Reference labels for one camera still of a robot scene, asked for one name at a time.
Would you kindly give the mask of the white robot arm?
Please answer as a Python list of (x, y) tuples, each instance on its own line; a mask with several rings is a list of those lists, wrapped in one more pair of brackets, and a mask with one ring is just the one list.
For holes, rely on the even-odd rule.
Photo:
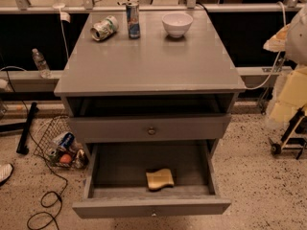
[(263, 48), (270, 52), (284, 52), (288, 60), (307, 65), (307, 4), (292, 21), (268, 39)]

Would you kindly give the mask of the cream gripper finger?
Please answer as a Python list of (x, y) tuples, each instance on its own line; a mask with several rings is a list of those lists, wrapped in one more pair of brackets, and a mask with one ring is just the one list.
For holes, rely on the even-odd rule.
[(276, 34), (274, 34), (270, 39), (268, 39), (263, 48), (270, 52), (284, 52), (285, 43), (290, 25), (287, 24), (281, 28)]

